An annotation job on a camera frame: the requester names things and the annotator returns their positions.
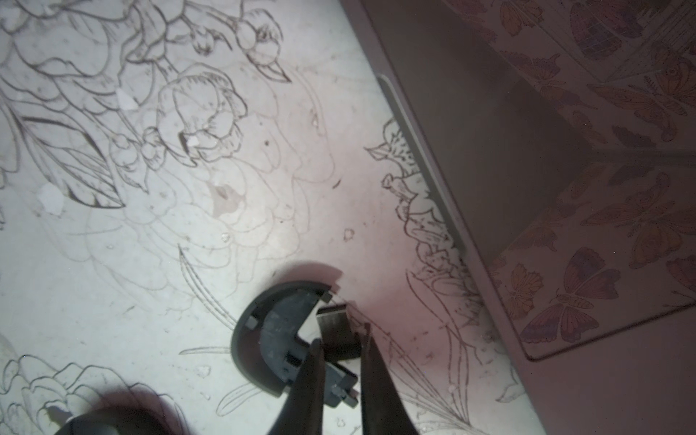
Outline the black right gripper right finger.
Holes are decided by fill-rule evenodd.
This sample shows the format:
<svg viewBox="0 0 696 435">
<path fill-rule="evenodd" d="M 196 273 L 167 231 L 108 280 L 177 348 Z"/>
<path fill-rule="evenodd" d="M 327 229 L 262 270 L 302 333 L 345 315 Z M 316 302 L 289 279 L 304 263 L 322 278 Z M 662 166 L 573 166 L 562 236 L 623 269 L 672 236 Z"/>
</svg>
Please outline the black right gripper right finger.
<svg viewBox="0 0 696 435">
<path fill-rule="evenodd" d="M 364 434 L 418 435 L 393 383 L 372 334 L 372 326 L 364 324 L 360 335 L 362 429 Z"/>
</svg>

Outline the black wireless mouse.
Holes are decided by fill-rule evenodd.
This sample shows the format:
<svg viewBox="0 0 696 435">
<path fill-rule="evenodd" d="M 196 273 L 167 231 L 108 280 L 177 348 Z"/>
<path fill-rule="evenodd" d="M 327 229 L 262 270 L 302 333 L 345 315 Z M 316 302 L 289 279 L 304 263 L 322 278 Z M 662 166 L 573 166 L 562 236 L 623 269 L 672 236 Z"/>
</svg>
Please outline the black wireless mouse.
<svg viewBox="0 0 696 435">
<path fill-rule="evenodd" d="M 72 418 L 55 435 L 170 435 L 170 428 L 150 411 L 110 407 Z"/>
</svg>

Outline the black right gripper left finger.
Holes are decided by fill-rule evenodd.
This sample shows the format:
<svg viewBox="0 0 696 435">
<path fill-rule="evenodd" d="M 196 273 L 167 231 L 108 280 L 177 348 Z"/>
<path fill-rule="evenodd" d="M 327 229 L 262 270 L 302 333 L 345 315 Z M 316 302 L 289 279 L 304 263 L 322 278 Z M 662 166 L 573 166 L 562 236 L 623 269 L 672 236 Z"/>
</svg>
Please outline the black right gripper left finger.
<svg viewBox="0 0 696 435">
<path fill-rule="evenodd" d="M 326 362 L 320 339 L 309 346 L 295 383 L 269 435 L 317 435 L 323 430 Z"/>
</svg>

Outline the grey laptop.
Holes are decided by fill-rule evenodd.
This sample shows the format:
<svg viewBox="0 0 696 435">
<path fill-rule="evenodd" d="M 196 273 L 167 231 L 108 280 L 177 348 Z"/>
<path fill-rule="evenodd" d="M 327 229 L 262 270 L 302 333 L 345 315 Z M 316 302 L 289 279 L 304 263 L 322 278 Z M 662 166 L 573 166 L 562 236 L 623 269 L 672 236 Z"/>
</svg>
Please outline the grey laptop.
<svg viewBox="0 0 696 435">
<path fill-rule="evenodd" d="M 692 1 L 345 1 L 548 434 L 695 431 Z"/>
</svg>

